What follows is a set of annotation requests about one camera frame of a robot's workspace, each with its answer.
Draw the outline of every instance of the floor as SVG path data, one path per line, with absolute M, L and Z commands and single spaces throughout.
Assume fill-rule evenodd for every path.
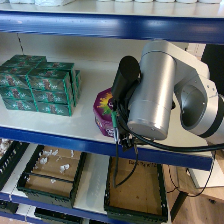
M 1 224 L 26 224 L 26 222 L 0 217 Z
M 174 187 L 168 174 L 168 166 L 164 166 L 164 176 L 167 191 L 173 190 Z M 172 208 L 177 194 L 177 191 L 167 194 L 170 208 Z M 201 196 L 197 198 L 187 198 L 173 224 L 223 224 L 223 211 L 224 204 L 222 203 L 216 202 L 212 204 L 207 198 Z M 25 222 L 0 217 L 0 224 L 25 224 Z

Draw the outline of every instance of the purple tin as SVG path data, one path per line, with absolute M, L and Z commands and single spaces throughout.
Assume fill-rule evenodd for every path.
M 114 136 L 113 123 L 111 119 L 112 109 L 112 93 L 111 88 L 109 88 L 97 95 L 93 105 L 95 122 L 102 134 L 108 137 Z

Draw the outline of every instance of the plastic tray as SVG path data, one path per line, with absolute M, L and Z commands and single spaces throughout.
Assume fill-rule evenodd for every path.
M 11 176 L 12 171 L 20 161 L 29 143 L 14 141 L 0 159 L 0 190 Z
M 129 160 L 129 164 L 132 164 L 134 166 L 134 161 Z M 144 163 L 144 162 L 139 161 L 139 165 L 148 167 L 150 165 L 150 163 Z M 107 212 L 107 215 L 108 215 L 109 218 L 118 219 L 118 220 L 121 220 L 121 221 L 130 222 L 130 223 L 140 223 L 140 224 L 145 224 L 145 223 L 147 223 L 147 224 L 157 223 L 158 224 L 158 223 L 168 221 L 166 191 L 165 191 L 165 186 L 164 186 L 162 166 L 160 164 L 157 164 L 158 190 L 155 189 L 156 186 L 154 186 L 154 185 L 153 185 L 152 189 L 154 190 L 154 192 L 156 190 L 157 194 L 159 195 L 158 197 L 160 198 L 160 201 L 158 201 L 157 203 L 161 204 L 161 210 L 162 210 L 161 215 L 152 214 L 150 212 L 146 213 L 146 212 L 134 211 L 134 210 L 131 210 L 131 209 L 124 209 L 124 208 L 111 206 L 111 204 L 110 204 L 111 203 L 111 192 L 110 192 L 110 189 L 111 189 L 111 187 L 110 187 L 110 185 L 111 185 L 111 183 L 110 183 L 111 171 L 112 171 L 112 158 L 110 158 L 110 162 L 109 162 L 108 176 L 107 176 L 107 183 L 106 183 L 106 191 L 105 191 L 105 197 L 104 197 L 104 209 Z M 122 189 L 122 187 L 123 187 L 123 192 L 125 192 L 126 188 L 124 190 L 124 186 L 120 186 L 117 189 L 119 189 L 119 188 Z M 134 191 L 135 191 L 135 188 L 132 186 L 131 191 L 129 192 L 129 194 L 127 196 L 129 197 L 132 194 L 134 195 Z M 150 204 L 151 203 L 150 198 L 147 198 L 147 199 L 148 199 L 147 203 Z
M 60 223 L 66 223 L 66 224 L 81 224 L 82 218 L 67 215 L 59 212 L 54 212 L 42 208 L 36 208 L 34 215 L 36 217 L 41 218 L 46 223 L 51 224 L 60 224 Z
M 85 163 L 85 158 L 86 158 L 86 153 L 81 153 L 79 162 L 78 162 L 78 167 L 76 170 L 76 174 L 74 176 L 73 181 L 68 181 L 68 180 L 63 180 L 59 178 L 55 178 L 49 175 L 36 175 L 32 173 L 32 170 L 34 169 L 36 162 L 38 161 L 39 157 L 43 153 L 44 146 L 43 145 L 38 145 L 37 149 L 35 150 L 34 154 L 32 155 L 30 161 L 27 163 L 25 170 L 23 171 L 18 184 L 17 184 L 17 189 L 19 191 L 23 191 L 29 199 L 34 200 L 34 201 L 39 201 L 39 202 L 44 202 L 48 204 L 54 204 L 54 205 L 59 205 L 67 208 L 73 208 L 76 193 L 78 190 L 79 186 L 79 181 L 81 178 L 82 170 L 84 167 Z M 56 181 L 61 181 L 61 182 L 67 182 L 67 183 L 72 183 L 72 189 L 69 193 L 69 197 L 56 194 L 56 193 L 49 193 L 43 190 L 37 190 L 37 189 L 30 189 L 25 187 L 27 180 L 29 180 L 30 175 L 34 176 L 41 176 L 41 178 L 46 178 L 46 179 L 54 179 Z
M 0 200 L 0 211 L 15 214 L 19 204 Z

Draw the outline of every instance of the green box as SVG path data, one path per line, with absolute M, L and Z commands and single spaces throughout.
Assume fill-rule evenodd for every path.
M 75 83 L 72 83 L 72 87 L 73 87 L 73 99 L 74 99 L 74 105 L 76 106 L 78 104 L 79 98 L 80 98 L 80 94 L 81 94 L 81 86 L 79 86 L 78 88 L 76 87 Z
M 35 55 L 14 55 L 9 61 L 29 61 L 29 62 L 46 62 L 46 56 L 35 56 Z
M 32 93 L 29 89 L 20 87 L 1 87 L 0 94 L 2 98 L 33 100 Z
M 8 68 L 35 68 L 39 62 L 30 62 L 30 61 L 6 61 L 2 64 L 2 67 Z
M 73 100 L 69 104 L 36 102 L 36 105 L 39 112 L 63 116 L 72 116 L 75 108 Z
M 65 71 L 33 69 L 28 74 L 29 86 L 32 89 L 63 91 L 66 94 L 71 88 L 69 73 Z
M 7 68 L 0 67 L 0 86 L 17 86 L 29 88 L 26 80 L 27 74 L 32 68 Z
M 32 89 L 33 98 L 36 101 L 45 102 L 45 103 L 60 103 L 68 104 L 73 100 L 72 89 L 68 89 L 66 94 L 65 92 L 52 92 L 52 91 L 42 91 Z
M 76 85 L 79 87 L 81 85 L 81 71 L 80 70 L 75 70 L 75 80 L 76 80 Z
M 37 66 L 38 69 L 55 69 L 69 72 L 70 82 L 76 80 L 75 64 L 74 63 L 63 63 L 63 62 L 40 62 Z
M 33 100 L 15 100 L 3 98 L 8 110 L 37 111 Z

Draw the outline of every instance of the metal shelf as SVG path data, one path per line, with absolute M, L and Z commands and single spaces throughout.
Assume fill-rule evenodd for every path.
M 115 156 L 113 138 L 101 134 L 95 124 L 93 114 L 93 103 L 97 94 L 111 86 L 114 74 L 114 71 L 106 70 L 82 71 L 81 98 L 72 117 L 28 111 L 10 111 L 5 108 L 0 99 L 0 137 Z M 162 143 L 189 147 L 206 145 L 205 140 L 182 128 L 179 116 L 180 109 L 177 106 L 171 112 L 168 138 Z M 121 147 L 119 150 L 120 157 L 135 159 L 134 150 L 122 152 Z M 209 152 L 173 153 L 149 146 L 139 147 L 139 159 L 202 170 L 210 170 L 212 162 Z
M 78 0 L 62 7 L 1 4 L 0 31 L 224 43 L 223 4 Z
M 37 145 L 35 144 L 29 145 L 21 161 L 18 163 L 5 187 L 2 189 L 0 199 L 2 199 L 2 195 L 4 195 L 4 198 L 7 196 L 7 201 L 12 201 L 14 203 L 31 205 L 51 211 L 57 211 L 87 219 L 99 220 L 111 224 L 127 224 L 126 222 L 109 219 L 106 212 L 104 211 L 104 192 L 106 189 L 106 178 L 109 164 L 108 156 L 88 154 L 85 163 L 87 165 L 84 166 L 82 172 L 82 177 L 79 183 L 79 189 L 73 209 L 32 201 L 28 199 L 28 197 L 23 192 L 18 191 L 16 188 L 18 179 L 25 169 L 26 164 L 30 160 L 34 150 L 36 149 L 36 146 Z M 32 222 L 32 219 L 34 218 L 32 215 L 33 209 L 34 208 L 29 210 L 28 213 L 31 215 L 27 215 L 30 218 L 28 219 L 27 217 L 28 222 Z
M 10 214 L 6 212 L 0 212 L 0 216 L 6 217 L 9 219 L 16 219 L 20 221 L 26 221 L 26 215 L 31 206 L 29 205 L 19 205 L 18 210 L 15 214 Z

